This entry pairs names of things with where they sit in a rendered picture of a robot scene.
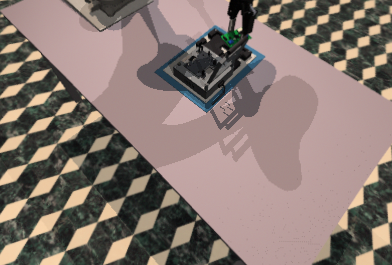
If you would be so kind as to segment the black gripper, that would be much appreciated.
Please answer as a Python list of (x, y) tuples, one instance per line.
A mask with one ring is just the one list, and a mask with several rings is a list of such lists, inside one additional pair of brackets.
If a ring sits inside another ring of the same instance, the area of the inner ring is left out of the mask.
[[(247, 34), (252, 33), (255, 17), (256, 17), (256, 14), (258, 13), (258, 10), (254, 10), (254, 8), (253, 8), (253, 1), (254, 0), (245, 0), (245, 1), (247, 1), (247, 2), (240, 1), (240, 0), (230, 0), (228, 12), (227, 12), (227, 15), (230, 16), (229, 27), (228, 27), (228, 32), (227, 32), (227, 33), (229, 33), (229, 32), (234, 31), (236, 18), (237, 18), (239, 11), (241, 10), (242, 31), (240, 32), (241, 33), (240, 39), (242, 39), (244, 37), (244, 35), (247, 36)], [(247, 17), (248, 17), (248, 20), (247, 20)], [(247, 25), (246, 25), (246, 22), (247, 22)], [(246, 30), (245, 30), (245, 28), (246, 28)]]

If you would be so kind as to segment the green circuit board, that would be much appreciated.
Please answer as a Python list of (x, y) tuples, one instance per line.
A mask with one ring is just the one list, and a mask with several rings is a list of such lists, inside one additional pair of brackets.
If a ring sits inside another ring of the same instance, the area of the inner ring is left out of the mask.
[[(235, 45), (239, 41), (240, 31), (242, 31), (242, 28), (234, 30), (234, 31), (229, 32), (227, 34), (224, 34), (220, 37), (225, 41), (225, 43), (229, 47), (232, 47), (233, 45)], [(247, 37), (248, 37), (248, 40), (252, 38), (249, 34), (247, 34)]]

